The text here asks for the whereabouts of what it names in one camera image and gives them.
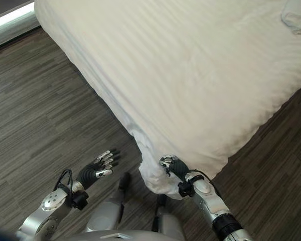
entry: robot leg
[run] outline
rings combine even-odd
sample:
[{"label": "robot leg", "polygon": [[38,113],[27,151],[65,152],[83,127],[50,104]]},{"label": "robot leg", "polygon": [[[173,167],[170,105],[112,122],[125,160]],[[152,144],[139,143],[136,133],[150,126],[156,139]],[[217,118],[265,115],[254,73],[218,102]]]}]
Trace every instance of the robot leg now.
[{"label": "robot leg", "polygon": [[93,212],[86,225],[85,232],[116,229],[123,213],[125,191],[130,182],[130,174],[124,173],[119,187],[103,201]]},{"label": "robot leg", "polygon": [[160,232],[169,237],[186,241],[180,221],[165,208],[166,196],[158,196],[158,209],[153,222],[152,231]]}]

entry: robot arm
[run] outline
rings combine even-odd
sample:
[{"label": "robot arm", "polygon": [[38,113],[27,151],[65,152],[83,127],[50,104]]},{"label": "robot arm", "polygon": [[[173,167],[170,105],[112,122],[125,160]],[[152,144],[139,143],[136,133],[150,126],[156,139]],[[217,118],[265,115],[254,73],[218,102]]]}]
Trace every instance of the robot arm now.
[{"label": "robot arm", "polygon": [[173,172],[182,180],[179,183],[180,195],[193,198],[219,240],[253,240],[234,218],[210,179],[203,172],[189,170],[186,164],[176,156],[161,158],[160,165],[165,167],[167,173]]},{"label": "robot arm", "polygon": [[[87,205],[88,194],[85,192],[99,178],[113,173],[112,168],[118,163],[119,151],[110,150],[100,154],[89,165],[85,166],[72,180],[70,169],[61,174],[54,190],[49,193],[36,211],[30,214],[17,231],[21,240],[43,241],[49,240],[55,233],[58,224],[71,209],[82,210]],[[68,185],[61,183],[61,179],[68,174]]]}]

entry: wire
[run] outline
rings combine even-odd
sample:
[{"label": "wire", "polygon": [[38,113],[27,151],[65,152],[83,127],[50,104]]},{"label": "wire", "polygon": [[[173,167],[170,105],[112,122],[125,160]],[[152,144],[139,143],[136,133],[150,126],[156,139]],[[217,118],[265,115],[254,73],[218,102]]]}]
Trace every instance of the wire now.
[{"label": "wire", "polygon": [[212,184],[212,186],[213,186],[214,189],[215,189],[216,194],[217,194],[220,198],[222,198],[221,193],[219,192],[219,190],[216,188],[216,186],[214,185],[214,183],[212,182],[212,180],[211,180],[204,172],[202,172],[202,171],[200,171],[200,170],[197,170],[197,169],[192,169],[192,170],[189,170],[188,172],[199,172],[199,173],[201,173],[204,177],[206,177],[206,178],[210,181],[210,183]]},{"label": "wire", "polygon": [[65,169],[65,170],[61,173],[61,175],[59,176],[58,181],[57,181],[57,183],[56,183],[56,185],[55,185],[53,191],[57,190],[59,184],[61,183],[61,180],[64,178],[64,176],[65,176],[66,174],[68,174],[68,182],[67,182],[67,185],[70,184],[69,198],[70,198],[70,200],[72,200],[72,185],[73,185],[73,180],[72,180],[72,171],[71,171],[71,169]]}]

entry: wooden floor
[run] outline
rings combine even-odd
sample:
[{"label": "wooden floor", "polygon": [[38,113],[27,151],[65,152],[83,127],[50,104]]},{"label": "wooden floor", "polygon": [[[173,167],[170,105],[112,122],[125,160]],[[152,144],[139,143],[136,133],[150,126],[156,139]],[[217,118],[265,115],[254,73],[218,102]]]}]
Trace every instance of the wooden floor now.
[{"label": "wooden floor", "polygon": [[[55,238],[80,232],[125,171],[133,184],[121,228],[150,230],[156,196],[138,172],[134,139],[43,30],[0,50],[0,228],[15,231],[64,168],[76,174],[109,147],[124,151],[120,166],[88,189],[88,206],[74,210]],[[257,240],[301,240],[301,90],[214,182]],[[216,240],[191,200],[170,200],[169,209],[188,240]]]}]

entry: white fabric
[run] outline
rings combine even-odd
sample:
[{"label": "white fabric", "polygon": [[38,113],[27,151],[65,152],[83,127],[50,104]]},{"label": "white fabric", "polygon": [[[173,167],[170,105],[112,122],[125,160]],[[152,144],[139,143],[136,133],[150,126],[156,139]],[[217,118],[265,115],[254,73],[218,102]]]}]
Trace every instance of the white fabric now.
[{"label": "white fabric", "polygon": [[288,0],[281,18],[293,33],[301,34],[301,0]]},{"label": "white fabric", "polygon": [[301,35],[282,23],[284,5],[37,0],[35,11],[135,137],[147,187],[172,196],[162,155],[213,178],[301,88]]}]

